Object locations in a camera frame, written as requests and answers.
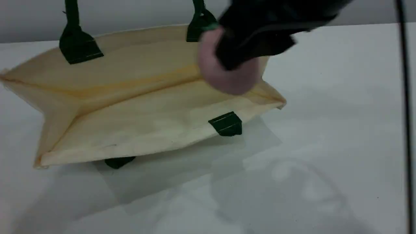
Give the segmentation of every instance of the dark green handle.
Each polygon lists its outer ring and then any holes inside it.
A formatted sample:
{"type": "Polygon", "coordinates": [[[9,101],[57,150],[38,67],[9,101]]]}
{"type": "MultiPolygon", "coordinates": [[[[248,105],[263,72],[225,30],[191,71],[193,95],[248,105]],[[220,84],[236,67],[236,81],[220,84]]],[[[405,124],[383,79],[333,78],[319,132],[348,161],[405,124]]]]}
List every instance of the dark green handle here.
{"type": "Polygon", "coordinates": [[[192,21],[188,26],[188,32],[186,33],[187,42],[197,42],[201,34],[209,29],[212,29],[218,25],[215,16],[209,12],[204,0],[192,0],[195,8],[192,21]]]}
{"type": "Polygon", "coordinates": [[[76,64],[104,56],[94,38],[79,25],[77,0],[65,0],[67,25],[59,39],[59,48],[69,64],[76,64]]]}

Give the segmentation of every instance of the white surface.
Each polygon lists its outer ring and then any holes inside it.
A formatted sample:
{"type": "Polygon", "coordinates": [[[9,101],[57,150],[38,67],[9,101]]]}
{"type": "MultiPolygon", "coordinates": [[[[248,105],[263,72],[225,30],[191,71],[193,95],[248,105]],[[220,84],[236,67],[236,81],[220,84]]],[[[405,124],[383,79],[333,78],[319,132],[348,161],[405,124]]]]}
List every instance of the white surface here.
{"type": "MultiPolygon", "coordinates": [[[[243,136],[120,170],[32,169],[42,116],[0,89],[0,233],[405,233],[396,25],[297,38],[264,76],[287,98],[282,111],[248,123],[243,136]]],[[[0,66],[54,46],[0,45],[0,66]]]]}
{"type": "MultiPolygon", "coordinates": [[[[416,21],[416,1],[403,0],[408,20],[416,21]]],[[[58,40],[66,24],[65,0],[1,0],[0,42],[58,40]]],[[[205,0],[220,16],[229,0],[205,0]]],[[[189,24],[192,0],[79,0],[82,28],[91,35],[160,25],[189,24]]],[[[393,0],[354,0],[332,25],[396,22],[393,0]]]]}

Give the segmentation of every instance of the tote bag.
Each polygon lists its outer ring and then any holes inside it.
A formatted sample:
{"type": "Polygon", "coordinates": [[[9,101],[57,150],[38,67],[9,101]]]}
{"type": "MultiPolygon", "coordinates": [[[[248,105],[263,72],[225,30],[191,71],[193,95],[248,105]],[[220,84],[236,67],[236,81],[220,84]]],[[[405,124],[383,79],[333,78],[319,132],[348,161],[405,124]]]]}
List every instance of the tote bag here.
{"type": "MultiPolygon", "coordinates": [[[[64,31],[60,48],[3,74],[5,87],[44,115],[34,166],[114,158],[124,158],[123,165],[136,156],[179,149],[218,134],[241,134],[243,123],[285,105],[263,80],[242,96],[206,84],[196,65],[197,43],[186,40],[190,27],[93,39],[78,26],[71,36],[81,33],[77,40],[82,43],[72,45],[70,55],[62,45],[64,31]]],[[[261,58],[262,72],[267,60],[261,58]]]]}

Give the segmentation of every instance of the black cable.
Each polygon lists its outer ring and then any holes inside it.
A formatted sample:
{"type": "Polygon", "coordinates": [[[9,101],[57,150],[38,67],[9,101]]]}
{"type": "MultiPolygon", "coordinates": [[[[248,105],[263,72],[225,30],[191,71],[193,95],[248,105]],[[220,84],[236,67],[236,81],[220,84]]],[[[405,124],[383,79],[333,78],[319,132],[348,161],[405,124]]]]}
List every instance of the black cable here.
{"type": "Polygon", "coordinates": [[[407,53],[407,35],[406,35],[406,17],[402,0],[396,0],[396,12],[399,20],[400,29],[400,50],[403,73],[403,101],[404,101],[404,132],[405,132],[405,178],[406,178],[406,209],[407,209],[407,230],[409,234],[414,233],[414,207],[413,207],[413,163],[412,163],[412,143],[413,143],[413,125],[411,110],[411,84],[409,77],[409,55],[407,53]]]}

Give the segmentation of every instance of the white table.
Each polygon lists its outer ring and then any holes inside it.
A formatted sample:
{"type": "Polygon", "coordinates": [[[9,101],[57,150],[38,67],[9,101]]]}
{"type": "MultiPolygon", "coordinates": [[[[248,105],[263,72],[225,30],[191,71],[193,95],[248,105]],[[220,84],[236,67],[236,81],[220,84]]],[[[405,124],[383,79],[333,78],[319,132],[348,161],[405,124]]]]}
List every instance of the white table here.
{"type": "MultiPolygon", "coordinates": [[[[42,116],[1,88],[0,233],[405,233],[397,35],[392,24],[300,34],[264,75],[282,111],[120,170],[33,169],[42,116]]],[[[0,44],[0,69],[57,45],[0,44]]]]}

